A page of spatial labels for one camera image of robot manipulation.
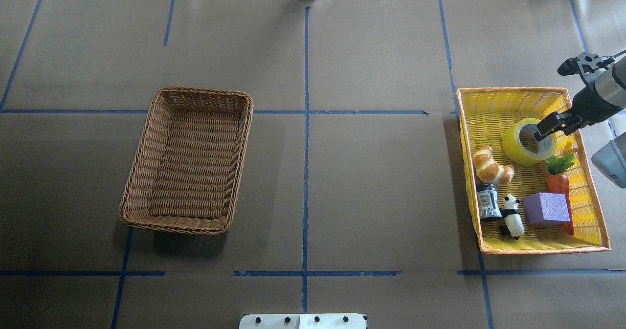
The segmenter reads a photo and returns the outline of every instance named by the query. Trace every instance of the croissant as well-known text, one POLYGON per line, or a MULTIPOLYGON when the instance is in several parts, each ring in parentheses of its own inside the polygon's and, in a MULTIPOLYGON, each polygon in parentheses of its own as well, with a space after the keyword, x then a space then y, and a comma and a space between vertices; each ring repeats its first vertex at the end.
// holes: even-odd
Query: croissant
POLYGON ((474 167, 476 175, 486 184, 506 185, 511 182, 515 169, 513 166, 503 166, 494 160, 493 148, 484 146, 474 153, 474 167))

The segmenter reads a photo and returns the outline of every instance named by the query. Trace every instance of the gray table surface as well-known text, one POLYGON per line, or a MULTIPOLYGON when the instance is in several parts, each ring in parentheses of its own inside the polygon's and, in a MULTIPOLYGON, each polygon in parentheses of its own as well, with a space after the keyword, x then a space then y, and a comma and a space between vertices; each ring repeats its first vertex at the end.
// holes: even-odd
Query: gray table surface
MULTIPOLYGON (((592 167, 612 251, 481 256, 454 87, 581 89, 626 0, 0 0, 0 327, 623 328, 626 192, 592 167), (165 86, 255 101, 220 238, 131 231, 118 204, 165 86)), ((593 153, 626 115, 583 129, 593 153)))

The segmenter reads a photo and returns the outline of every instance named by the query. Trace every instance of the purple block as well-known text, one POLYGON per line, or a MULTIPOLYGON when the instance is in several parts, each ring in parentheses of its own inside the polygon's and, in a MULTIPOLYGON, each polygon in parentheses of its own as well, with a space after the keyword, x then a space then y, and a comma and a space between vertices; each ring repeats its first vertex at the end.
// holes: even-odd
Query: purple block
POLYGON ((536 193, 521 200, 526 224, 558 225, 570 221, 565 195, 561 193, 536 193))

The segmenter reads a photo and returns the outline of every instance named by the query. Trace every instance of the panda toy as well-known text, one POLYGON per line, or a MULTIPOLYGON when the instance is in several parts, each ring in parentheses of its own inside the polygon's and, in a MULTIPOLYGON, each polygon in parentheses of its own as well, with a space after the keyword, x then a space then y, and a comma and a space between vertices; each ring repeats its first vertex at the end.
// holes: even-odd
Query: panda toy
POLYGON ((515 240, 519 240, 519 236, 524 234, 524 225, 521 222, 518 209, 520 202, 514 195, 509 193, 504 197, 505 207, 502 209, 502 218, 504 218, 507 226, 501 226, 500 232, 503 235, 511 235, 515 240))

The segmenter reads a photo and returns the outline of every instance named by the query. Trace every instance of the yellow basket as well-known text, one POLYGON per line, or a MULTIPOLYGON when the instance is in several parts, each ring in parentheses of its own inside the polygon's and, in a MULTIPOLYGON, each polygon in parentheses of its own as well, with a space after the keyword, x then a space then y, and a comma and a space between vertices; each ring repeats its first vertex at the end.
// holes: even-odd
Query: yellow basket
POLYGON ((493 148, 493 157, 500 164, 513 164, 515 176, 507 186, 498 186, 498 195, 512 194, 518 199, 538 192, 547 192, 548 170, 545 162, 526 167, 514 164, 501 146, 502 134, 519 120, 527 117, 543 119, 553 111, 564 111, 572 105, 565 88, 546 87, 492 87, 459 88, 456 97, 460 109, 461 145, 465 162, 465 187, 469 199, 474 229, 483 253, 497 255, 554 255, 608 251, 610 242, 598 196, 593 186, 581 133, 570 136, 557 133, 557 151, 561 156, 574 153, 575 165, 568 170, 570 203, 574 235, 570 236, 560 225, 527 225, 520 205, 525 234, 514 240, 502 236, 499 222, 481 222, 476 199, 477 178, 472 164, 473 154, 483 146, 493 148))

